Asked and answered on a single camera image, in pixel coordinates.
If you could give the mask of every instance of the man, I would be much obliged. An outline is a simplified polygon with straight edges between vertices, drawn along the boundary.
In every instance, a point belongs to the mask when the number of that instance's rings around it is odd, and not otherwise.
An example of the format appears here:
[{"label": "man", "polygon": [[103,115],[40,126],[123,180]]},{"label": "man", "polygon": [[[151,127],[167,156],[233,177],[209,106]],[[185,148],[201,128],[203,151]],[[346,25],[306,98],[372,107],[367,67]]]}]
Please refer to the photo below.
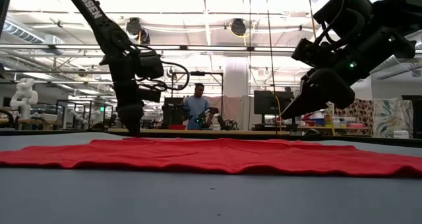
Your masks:
[{"label": "man", "polygon": [[[203,129],[199,126],[198,123],[195,122],[195,119],[198,118],[198,116],[202,112],[206,111],[210,107],[209,102],[205,98],[203,98],[202,96],[203,93],[204,93],[204,84],[197,83],[195,84],[195,94],[191,97],[188,97],[185,101],[186,108],[190,110],[189,115],[192,116],[192,118],[189,120],[187,124],[187,129],[189,130]],[[207,120],[207,123],[209,125],[212,124],[211,119],[212,117],[209,117]]]}]

